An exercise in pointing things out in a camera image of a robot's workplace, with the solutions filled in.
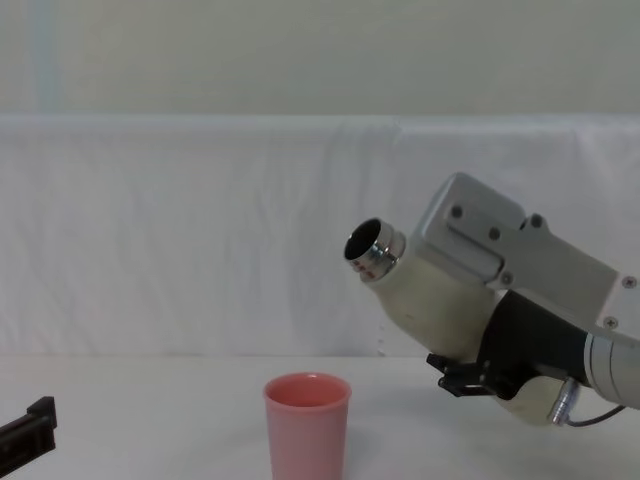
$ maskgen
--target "cup rim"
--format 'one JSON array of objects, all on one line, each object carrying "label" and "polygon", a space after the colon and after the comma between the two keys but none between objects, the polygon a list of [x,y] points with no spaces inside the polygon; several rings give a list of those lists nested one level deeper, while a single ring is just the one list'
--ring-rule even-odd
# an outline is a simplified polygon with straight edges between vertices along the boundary
[{"label": "cup rim", "polygon": [[[295,405],[287,405],[286,403],[277,402],[269,396],[269,391],[274,387],[276,387],[278,384],[291,380],[292,378],[309,377],[309,376],[322,377],[324,379],[331,380],[332,382],[339,384],[340,387],[344,389],[344,392],[345,392],[344,395],[340,399],[336,400],[335,402],[327,403],[326,405],[317,405],[314,407],[297,407]],[[349,402],[349,399],[351,398],[351,385],[349,385],[349,383],[346,380],[343,380],[340,377],[336,377],[335,375],[330,375],[328,373],[296,372],[296,373],[288,373],[286,375],[281,375],[267,382],[267,384],[264,386],[262,390],[262,396],[264,397],[268,407],[271,407],[277,410],[284,410],[284,411],[295,412],[295,413],[319,413],[319,412],[325,412],[325,411],[332,410],[337,407],[346,405]]]}]

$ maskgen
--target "white backdrop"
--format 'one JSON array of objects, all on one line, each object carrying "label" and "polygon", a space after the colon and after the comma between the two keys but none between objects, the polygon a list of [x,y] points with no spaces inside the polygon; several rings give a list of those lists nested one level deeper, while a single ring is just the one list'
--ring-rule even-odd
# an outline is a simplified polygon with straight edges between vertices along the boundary
[{"label": "white backdrop", "polygon": [[637,0],[2,0],[0,111],[640,112]]},{"label": "white backdrop", "polygon": [[467,171],[640,272],[640,118],[0,118],[0,351],[423,355],[342,261]]}]

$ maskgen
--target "screw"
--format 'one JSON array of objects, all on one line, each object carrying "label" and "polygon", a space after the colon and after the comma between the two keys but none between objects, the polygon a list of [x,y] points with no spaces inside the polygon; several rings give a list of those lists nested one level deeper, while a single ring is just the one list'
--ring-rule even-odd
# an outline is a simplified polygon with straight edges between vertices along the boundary
[{"label": "screw", "polygon": [[500,229],[491,227],[491,229],[489,229],[489,238],[494,241],[498,240],[500,238]]},{"label": "screw", "polygon": [[604,319],[604,326],[609,330],[615,330],[618,328],[618,320],[614,317],[607,317]]},{"label": "screw", "polygon": [[460,205],[451,207],[451,216],[453,218],[462,218],[462,207]]},{"label": "screw", "polygon": [[531,215],[531,226],[533,228],[540,228],[542,226],[543,219],[537,213]]},{"label": "screw", "polygon": [[622,279],[622,286],[624,288],[636,288],[636,285],[638,285],[636,277],[624,277]]},{"label": "screw", "polygon": [[511,285],[513,283],[513,274],[511,272],[504,272],[500,279],[504,285]]}]

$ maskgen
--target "black object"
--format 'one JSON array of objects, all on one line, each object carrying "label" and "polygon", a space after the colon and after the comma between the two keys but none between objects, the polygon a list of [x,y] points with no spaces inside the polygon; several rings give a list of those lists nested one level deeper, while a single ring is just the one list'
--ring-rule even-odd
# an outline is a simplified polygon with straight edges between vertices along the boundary
[{"label": "black object", "polygon": [[53,397],[42,397],[24,417],[0,427],[0,477],[56,448],[57,426]]},{"label": "black object", "polygon": [[495,395],[511,400],[530,379],[575,378],[589,385],[584,370],[587,333],[509,291],[493,312],[473,363],[431,354],[427,363],[444,376],[438,385],[456,397]]},{"label": "black object", "polygon": [[623,411],[625,408],[624,405],[618,405],[616,408],[613,408],[611,410],[609,410],[607,413],[602,414],[596,418],[590,418],[589,420],[582,420],[579,422],[576,422],[575,420],[567,420],[567,425],[569,425],[570,427],[576,427],[576,428],[580,428],[580,427],[590,427],[591,425],[597,425],[598,423],[602,423],[604,421],[609,420],[611,417],[619,414],[621,411]]}]

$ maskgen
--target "pink cup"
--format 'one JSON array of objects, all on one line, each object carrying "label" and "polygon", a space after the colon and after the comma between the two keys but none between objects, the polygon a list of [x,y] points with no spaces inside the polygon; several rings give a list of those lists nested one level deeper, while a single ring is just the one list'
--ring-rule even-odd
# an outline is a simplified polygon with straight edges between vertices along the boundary
[{"label": "pink cup", "polygon": [[292,373],[264,388],[273,480],[341,480],[351,387]]}]

